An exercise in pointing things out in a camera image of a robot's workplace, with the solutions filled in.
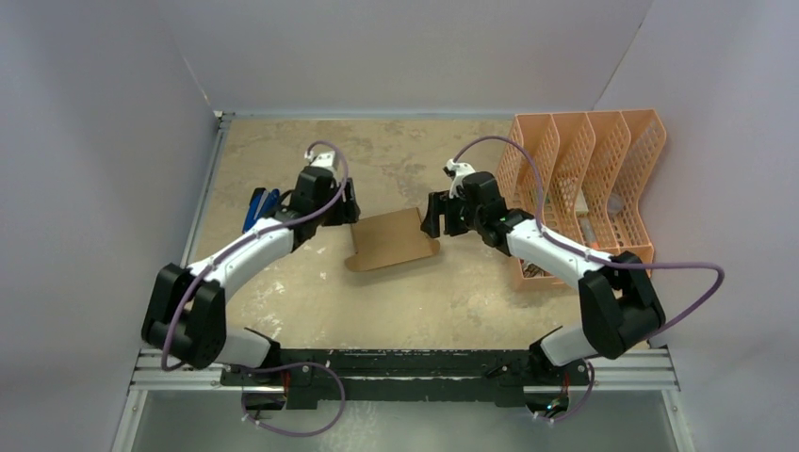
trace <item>floor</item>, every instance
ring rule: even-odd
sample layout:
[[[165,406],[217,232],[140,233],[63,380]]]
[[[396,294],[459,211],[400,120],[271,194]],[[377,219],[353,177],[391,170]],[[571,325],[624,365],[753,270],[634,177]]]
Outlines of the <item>floor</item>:
[[[235,239],[258,186],[288,189],[312,141],[337,144],[350,162],[362,218],[426,209],[448,188],[441,170],[469,140],[507,135],[508,121],[233,122],[201,226],[195,259]],[[486,142],[465,155],[493,171],[502,151]],[[229,323],[254,328],[284,347],[526,348],[555,327],[579,321],[570,289],[516,293],[507,257],[476,234],[442,237],[439,255],[365,273],[345,269],[349,226],[323,228],[264,269],[227,306]]]

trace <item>white panel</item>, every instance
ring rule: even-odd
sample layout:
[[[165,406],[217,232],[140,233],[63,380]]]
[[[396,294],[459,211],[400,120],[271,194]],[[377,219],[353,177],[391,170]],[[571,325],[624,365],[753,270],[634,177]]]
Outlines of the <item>white panel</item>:
[[[2,2],[0,42],[0,449],[108,450],[213,115],[150,2]]]
[[[799,443],[799,3],[657,0],[597,108],[669,133],[644,201],[661,261],[712,259],[716,297],[665,334],[697,450]],[[712,275],[656,271],[668,315]]]
[[[652,0],[159,0],[217,109],[588,109]]]

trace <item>orange plastic rack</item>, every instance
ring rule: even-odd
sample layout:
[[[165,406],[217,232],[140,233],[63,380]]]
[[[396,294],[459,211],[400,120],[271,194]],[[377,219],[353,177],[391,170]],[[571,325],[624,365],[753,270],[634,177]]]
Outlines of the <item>orange plastic rack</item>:
[[[538,166],[544,184],[542,220],[548,228],[597,250],[629,250],[644,262],[653,261],[655,247],[638,204],[666,141],[655,110],[516,115],[509,137]],[[495,175],[509,207],[535,212],[535,178],[512,146],[505,147]],[[580,191],[587,211],[578,213]],[[615,209],[609,209],[609,201]],[[586,237],[587,224],[594,237]],[[525,277],[518,259],[511,258],[509,265],[516,290],[563,286],[548,274]]]

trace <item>black mounting bracket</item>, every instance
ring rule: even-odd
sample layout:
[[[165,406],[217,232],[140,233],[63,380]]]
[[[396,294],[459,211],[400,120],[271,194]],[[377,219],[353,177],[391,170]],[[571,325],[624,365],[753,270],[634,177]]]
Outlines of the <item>black mounting bracket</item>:
[[[297,176],[297,183],[291,192],[288,205],[281,206],[272,212],[275,219],[286,222],[316,212],[330,201],[338,191],[333,174],[319,167],[305,167]],[[344,186],[344,198],[335,202],[324,215],[305,221],[291,228],[294,231],[294,247],[296,250],[303,243],[317,234],[319,226],[338,226],[358,221],[361,209],[355,201],[355,187],[348,178]]]
[[[612,260],[624,264],[641,263],[641,259],[629,251]],[[604,266],[598,271],[587,271],[578,287],[583,333],[591,347],[605,358],[618,358],[666,321],[645,270]],[[621,290],[621,297],[617,299],[614,290]]]
[[[486,171],[467,175],[459,187],[459,196],[449,197],[448,191],[435,191],[428,195],[427,214],[421,231],[430,238],[441,235],[440,216],[444,216],[444,234],[455,236],[477,231],[483,243],[505,255],[510,255],[507,234],[514,226],[531,214],[519,209],[508,209],[499,193],[497,179]]]
[[[164,347],[172,316],[193,279],[188,268],[175,264],[161,268],[141,326],[141,339],[154,347]],[[197,369],[213,363],[227,337],[224,309],[224,289],[216,281],[203,281],[194,294],[191,311],[180,314],[170,354]]]
[[[499,407],[524,407],[541,397],[541,393],[526,392],[526,387],[559,388],[566,372],[571,384],[588,384],[580,363],[542,373],[529,366],[527,350],[284,348],[281,362],[329,366],[344,382],[347,400],[482,401]],[[311,410],[320,400],[340,398],[333,378],[314,367],[294,368],[289,379],[288,409]],[[279,373],[249,375],[232,369],[222,373],[220,384],[280,386],[283,378]],[[546,394],[544,399],[551,400],[558,392]]]

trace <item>black base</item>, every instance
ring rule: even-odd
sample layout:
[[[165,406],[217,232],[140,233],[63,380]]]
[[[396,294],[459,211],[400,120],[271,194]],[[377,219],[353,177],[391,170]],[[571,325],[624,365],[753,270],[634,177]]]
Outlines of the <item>black base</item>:
[[[528,350],[350,350],[282,349],[282,364],[328,365],[344,382],[347,400],[494,402],[498,407],[524,407],[542,399],[525,395],[525,386],[588,384],[580,363],[543,373],[529,367]],[[250,376],[223,372],[223,386],[283,385],[280,373]],[[320,400],[338,400],[338,387],[326,372],[313,367],[290,371],[286,408],[313,410]],[[544,395],[551,400],[558,393]]]

